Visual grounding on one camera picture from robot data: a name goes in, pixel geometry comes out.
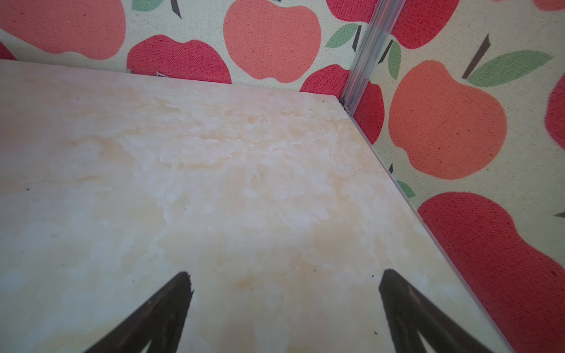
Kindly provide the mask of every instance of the white marble shelf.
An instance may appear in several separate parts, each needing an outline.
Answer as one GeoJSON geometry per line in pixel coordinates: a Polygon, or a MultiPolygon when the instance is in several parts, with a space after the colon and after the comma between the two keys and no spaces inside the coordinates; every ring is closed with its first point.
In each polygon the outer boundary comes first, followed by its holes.
{"type": "Polygon", "coordinates": [[[386,268],[506,351],[335,97],[0,60],[0,114],[0,351],[188,271],[179,352],[393,352],[386,268]]]}

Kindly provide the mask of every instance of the green leaf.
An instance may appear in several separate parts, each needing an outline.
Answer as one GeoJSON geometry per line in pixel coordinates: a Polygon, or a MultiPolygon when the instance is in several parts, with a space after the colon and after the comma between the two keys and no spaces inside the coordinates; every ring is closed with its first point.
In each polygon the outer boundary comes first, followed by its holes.
{"type": "Polygon", "coordinates": [[[397,180],[396,182],[398,183],[398,185],[400,186],[400,188],[402,189],[402,191],[404,192],[404,195],[406,195],[406,197],[412,198],[412,197],[416,196],[416,194],[414,193],[412,188],[410,188],[406,183],[399,181],[399,180],[397,180]]]}
{"type": "Polygon", "coordinates": [[[400,45],[398,42],[393,42],[389,51],[389,72],[395,80],[398,78],[398,71],[400,71],[400,58],[400,45]]]}
{"type": "Polygon", "coordinates": [[[348,23],[338,29],[325,45],[328,48],[337,48],[347,43],[357,31],[357,23],[348,23]]]}
{"type": "Polygon", "coordinates": [[[132,10],[151,11],[159,7],[163,0],[133,0],[132,10]]]}
{"type": "Polygon", "coordinates": [[[514,51],[494,58],[479,67],[467,81],[478,87],[502,85],[529,74],[552,58],[541,51],[514,51]]]}

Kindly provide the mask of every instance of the marble-pattern board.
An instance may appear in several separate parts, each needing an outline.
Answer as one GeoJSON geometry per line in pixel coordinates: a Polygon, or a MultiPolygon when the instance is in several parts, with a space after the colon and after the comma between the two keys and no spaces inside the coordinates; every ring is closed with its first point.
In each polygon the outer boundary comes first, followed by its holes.
{"type": "Polygon", "coordinates": [[[188,271],[178,352],[394,352],[386,268],[508,351],[333,96],[0,60],[0,135],[0,351],[188,271]]]}

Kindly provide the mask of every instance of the fabric wall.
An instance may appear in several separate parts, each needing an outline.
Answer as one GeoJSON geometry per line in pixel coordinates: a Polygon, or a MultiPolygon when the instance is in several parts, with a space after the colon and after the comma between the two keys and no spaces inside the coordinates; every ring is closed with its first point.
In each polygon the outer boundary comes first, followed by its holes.
{"type": "Polygon", "coordinates": [[[565,352],[565,1],[406,0],[354,118],[518,353],[565,352]]]}
{"type": "Polygon", "coordinates": [[[376,0],[4,0],[0,58],[339,95],[376,0]]]}

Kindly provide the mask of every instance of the red apple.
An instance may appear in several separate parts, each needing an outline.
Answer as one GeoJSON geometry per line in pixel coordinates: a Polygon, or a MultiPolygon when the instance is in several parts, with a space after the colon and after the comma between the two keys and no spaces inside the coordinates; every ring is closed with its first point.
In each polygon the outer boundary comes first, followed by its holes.
{"type": "Polygon", "coordinates": [[[371,144],[379,138],[385,121],[385,105],[381,87],[367,84],[353,118],[371,144]]]}
{"type": "Polygon", "coordinates": [[[332,14],[342,21],[369,23],[378,1],[326,0],[326,3],[332,14]]]}
{"type": "Polygon", "coordinates": [[[565,270],[524,242],[504,208],[445,193],[418,213],[516,352],[560,351],[565,270]]]}
{"type": "Polygon", "coordinates": [[[406,1],[392,35],[405,48],[419,48],[445,27],[458,4],[459,0],[406,1]]]}
{"type": "Polygon", "coordinates": [[[389,133],[417,170],[455,180],[489,164],[506,138],[504,109],[486,92],[424,61],[402,79],[389,113],[389,133]]]}
{"type": "Polygon", "coordinates": [[[201,41],[179,43],[158,35],[136,44],[128,54],[133,73],[155,76],[157,71],[177,79],[232,83],[228,67],[217,51],[201,41]]]}
{"type": "Polygon", "coordinates": [[[549,96],[545,128],[549,136],[565,149],[565,75],[561,77],[549,96]]]}
{"type": "Polygon", "coordinates": [[[326,66],[308,76],[300,92],[335,95],[339,99],[348,76],[349,70],[339,65],[326,66]]]}
{"type": "Polygon", "coordinates": [[[12,55],[2,42],[0,42],[0,59],[16,60],[16,57],[12,55]]]}
{"type": "Polygon", "coordinates": [[[236,0],[224,19],[229,56],[251,77],[296,81],[310,68],[321,44],[318,17],[304,6],[268,0],[236,0]]]}
{"type": "Polygon", "coordinates": [[[565,10],[565,1],[563,0],[533,0],[534,5],[542,11],[560,11],[565,10]]]}
{"type": "Polygon", "coordinates": [[[125,13],[120,0],[3,0],[0,28],[48,53],[102,60],[124,42],[125,13]]]}

